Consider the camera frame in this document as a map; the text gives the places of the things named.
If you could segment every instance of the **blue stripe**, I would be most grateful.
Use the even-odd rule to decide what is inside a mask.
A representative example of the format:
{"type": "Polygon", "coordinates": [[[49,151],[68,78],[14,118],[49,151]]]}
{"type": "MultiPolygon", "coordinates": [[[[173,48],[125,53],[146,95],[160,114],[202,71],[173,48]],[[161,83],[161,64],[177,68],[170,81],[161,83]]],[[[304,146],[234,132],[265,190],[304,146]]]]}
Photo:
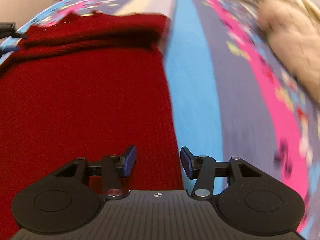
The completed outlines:
{"type": "MultiPolygon", "coordinates": [[[[171,40],[165,72],[173,108],[178,147],[187,146],[194,155],[222,161],[222,133],[219,98],[208,42],[192,0],[176,0],[171,40]]],[[[195,181],[183,174],[184,187],[195,181]]],[[[214,192],[220,193],[222,180],[216,179],[214,192]]]]}
{"type": "MultiPolygon", "coordinates": [[[[315,193],[318,190],[319,179],[320,179],[320,163],[315,163],[310,167],[310,170],[309,170],[309,181],[310,181],[309,190],[310,190],[311,199],[316,198],[315,193]]],[[[316,225],[313,225],[314,216],[316,216],[316,214],[314,214],[313,211],[311,212],[312,216],[308,218],[309,221],[307,225],[300,233],[301,236],[304,237],[305,239],[309,239],[311,230],[316,229],[316,225]]]]}

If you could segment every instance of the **gray stripe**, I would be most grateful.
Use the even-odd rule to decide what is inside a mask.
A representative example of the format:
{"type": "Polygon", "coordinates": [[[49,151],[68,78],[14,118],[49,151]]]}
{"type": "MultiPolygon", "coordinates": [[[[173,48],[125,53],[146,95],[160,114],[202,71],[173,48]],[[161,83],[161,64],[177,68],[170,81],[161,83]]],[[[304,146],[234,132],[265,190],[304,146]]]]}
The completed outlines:
{"type": "Polygon", "coordinates": [[[145,12],[162,13],[172,19],[175,0],[150,0],[145,12]]]}
{"type": "Polygon", "coordinates": [[[224,161],[239,156],[276,179],[277,149],[273,123],[259,85],[246,59],[233,55],[219,16],[203,0],[193,0],[212,55],[220,102],[224,161]]]}

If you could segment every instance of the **pink stripe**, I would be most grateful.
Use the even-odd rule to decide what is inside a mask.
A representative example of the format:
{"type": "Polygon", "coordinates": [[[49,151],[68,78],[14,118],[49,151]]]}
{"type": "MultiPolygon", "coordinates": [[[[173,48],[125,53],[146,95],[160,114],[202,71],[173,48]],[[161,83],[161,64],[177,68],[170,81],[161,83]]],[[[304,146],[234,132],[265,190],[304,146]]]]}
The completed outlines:
{"type": "MultiPolygon", "coordinates": [[[[230,24],[231,27],[227,28],[231,33],[236,34],[240,38],[248,36],[247,33],[240,28],[239,22],[228,16],[229,13],[223,9],[218,0],[207,0],[207,2],[217,12],[221,20],[230,24]]],[[[259,84],[261,94],[269,109],[275,129],[277,144],[280,145],[281,139],[284,138],[288,143],[288,157],[292,161],[293,168],[291,176],[288,177],[285,175],[284,166],[282,166],[282,182],[294,189],[303,199],[305,199],[309,185],[308,167],[306,165],[305,158],[301,157],[299,154],[299,142],[301,136],[296,118],[294,114],[286,107],[285,103],[277,99],[275,88],[280,88],[280,83],[275,76],[273,76],[274,82],[272,83],[270,82],[270,79],[263,74],[262,69],[264,66],[260,61],[260,54],[256,51],[255,47],[245,41],[244,44],[241,44],[237,41],[237,44],[239,48],[242,51],[247,52],[251,58],[251,60],[248,60],[248,62],[252,68],[252,71],[259,84]]],[[[306,221],[302,221],[297,231],[300,232],[305,224],[306,221]]]]}

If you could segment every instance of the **red cloth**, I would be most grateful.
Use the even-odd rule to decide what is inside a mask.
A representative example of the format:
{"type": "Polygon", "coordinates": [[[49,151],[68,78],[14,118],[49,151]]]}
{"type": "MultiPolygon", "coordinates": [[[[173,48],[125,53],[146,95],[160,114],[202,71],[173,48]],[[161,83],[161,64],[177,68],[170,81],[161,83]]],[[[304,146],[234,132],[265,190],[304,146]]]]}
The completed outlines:
{"type": "Polygon", "coordinates": [[[1,239],[17,230],[15,194],[78,156],[99,160],[134,144],[129,188],[182,189],[155,46],[166,22],[160,15],[68,15],[48,30],[30,28],[0,79],[1,239]]]}

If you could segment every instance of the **round pad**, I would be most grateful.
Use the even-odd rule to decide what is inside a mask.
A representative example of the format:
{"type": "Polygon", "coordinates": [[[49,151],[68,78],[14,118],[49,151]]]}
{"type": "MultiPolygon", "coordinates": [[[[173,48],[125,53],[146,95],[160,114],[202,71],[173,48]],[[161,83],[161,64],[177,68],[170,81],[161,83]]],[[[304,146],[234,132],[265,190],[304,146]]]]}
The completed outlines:
{"type": "Polygon", "coordinates": [[[11,205],[20,227],[41,234],[77,229],[90,222],[99,207],[98,195],[84,184],[64,177],[30,185],[16,195],[11,205]]]}
{"type": "Polygon", "coordinates": [[[72,201],[68,192],[49,190],[39,194],[35,199],[35,206],[42,211],[56,212],[67,208],[72,201]]]}
{"type": "Polygon", "coordinates": [[[272,212],[281,206],[282,200],[276,193],[258,190],[248,193],[245,196],[245,203],[255,211],[272,212]]]}
{"type": "Polygon", "coordinates": [[[217,203],[222,217],[252,235],[296,230],[304,214],[303,200],[291,188],[271,179],[242,178],[222,191],[217,203]]]}

